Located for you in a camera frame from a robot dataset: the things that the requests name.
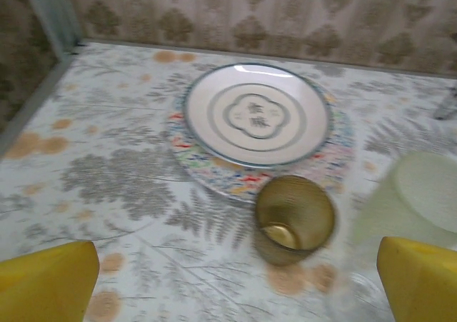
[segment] gold metallic cup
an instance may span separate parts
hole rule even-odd
[[[330,239],[336,210],[326,192],[299,176],[279,176],[258,193],[254,246],[277,266],[305,259]]]

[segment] cup rim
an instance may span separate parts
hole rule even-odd
[[[278,241],[275,241],[273,240],[265,231],[264,229],[261,227],[260,225],[260,221],[259,221],[259,212],[258,212],[258,198],[259,196],[261,195],[261,193],[267,189],[267,186],[272,184],[274,181],[277,181],[279,179],[282,179],[282,178],[295,178],[295,179],[298,179],[299,181],[302,181],[302,182],[306,182],[306,183],[310,183],[311,185],[314,185],[315,187],[317,187],[318,189],[320,189],[326,196],[326,198],[328,199],[328,202],[330,203],[330,207],[331,207],[331,211],[333,213],[333,225],[332,225],[332,229],[331,231],[328,233],[327,237],[325,238],[325,240],[323,240],[319,245],[313,247],[313,248],[290,248],[290,247],[287,247],[281,243],[279,243]],[[336,210],[336,204],[335,202],[333,201],[333,199],[330,197],[329,194],[327,194],[326,190],[318,185],[316,182],[312,181],[311,179],[308,179],[308,178],[305,178],[305,177],[302,177],[302,176],[297,176],[297,175],[293,175],[293,174],[286,174],[286,175],[282,175],[282,176],[277,176],[277,177],[273,177],[272,179],[270,179],[269,181],[267,181],[262,187],[261,189],[258,191],[258,193],[256,194],[256,200],[254,202],[254,219],[256,220],[255,223],[256,223],[256,228],[260,231],[260,233],[262,233],[270,242],[272,242],[275,246],[278,246],[279,248],[282,248],[286,251],[289,251],[289,252],[294,252],[294,253],[299,253],[299,254],[302,254],[302,255],[308,255],[310,253],[313,253],[314,251],[317,251],[318,249],[322,248],[323,246],[325,246],[335,235],[336,235],[336,230],[339,226],[339,217],[338,217],[338,214],[337,214],[337,210]]]

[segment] plate stack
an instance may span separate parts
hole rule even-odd
[[[322,86],[285,69],[232,64],[204,74],[168,117],[175,157],[199,183],[253,201],[272,177],[296,174],[341,187],[353,129]]]

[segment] plate rim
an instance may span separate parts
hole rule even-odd
[[[192,126],[192,123],[189,121],[189,115],[188,115],[187,111],[188,111],[188,101],[189,101],[189,97],[191,95],[191,92],[193,91],[194,87],[200,81],[205,79],[207,76],[212,75],[213,72],[220,71],[220,70],[228,68],[228,67],[235,67],[235,66],[238,66],[238,65],[256,65],[256,66],[264,66],[264,67],[269,67],[269,68],[272,68],[272,69],[281,70],[281,71],[284,71],[284,72],[286,72],[288,74],[291,74],[292,76],[295,76],[296,78],[298,78],[301,81],[303,81],[307,86],[309,86],[311,88],[311,90],[313,90],[313,92],[317,95],[319,100],[322,102],[324,110],[326,112],[326,120],[327,120],[328,127],[327,127],[327,130],[326,130],[325,134],[323,135],[323,138],[319,141],[319,144],[317,146],[315,146],[313,149],[311,149],[309,152],[307,152],[306,154],[304,154],[302,156],[299,156],[298,158],[295,158],[295,159],[290,160],[290,161],[284,161],[284,162],[281,162],[281,163],[269,163],[269,164],[249,163],[249,162],[233,159],[230,156],[226,156],[226,155],[222,154],[221,152],[213,149],[208,144],[206,144],[206,142],[203,141],[201,139],[201,137],[196,133],[195,128]],[[331,132],[333,130],[333,115],[332,115],[331,105],[329,104],[329,102],[327,102],[327,100],[325,99],[325,96],[323,94],[321,94],[320,92],[315,90],[315,88],[312,87],[312,85],[310,85],[310,83],[306,80],[305,77],[300,76],[300,75],[298,75],[298,74],[296,74],[296,73],[294,73],[292,71],[289,71],[288,69],[284,69],[284,68],[282,68],[280,66],[274,66],[274,65],[270,65],[270,64],[262,64],[262,63],[258,63],[258,62],[237,62],[237,63],[227,64],[227,65],[223,65],[223,66],[218,66],[215,69],[207,71],[204,74],[202,74],[201,76],[199,76],[186,89],[186,93],[184,94],[184,101],[183,101],[183,113],[184,113],[184,121],[185,121],[185,123],[187,125],[187,128],[189,128],[189,131],[193,134],[193,137],[196,139],[197,143],[202,148],[206,149],[210,154],[213,154],[214,156],[217,156],[220,159],[223,159],[223,160],[228,161],[230,163],[235,163],[237,165],[250,167],[250,168],[274,168],[274,167],[277,167],[277,166],[291,165],[293,163],[297,163],[299,161],[302,161],[302,160],[308,158],[309,156],[311,156],[312,154],[316,153],[325,144],[326,140],[328,139],[329,135],[331,134]]]

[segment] wallpaper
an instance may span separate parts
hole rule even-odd
[[[29,0],[0,0],[0,133],[56,63]]]
[[[86,35],[457,74],[457,0],[74,0]]]

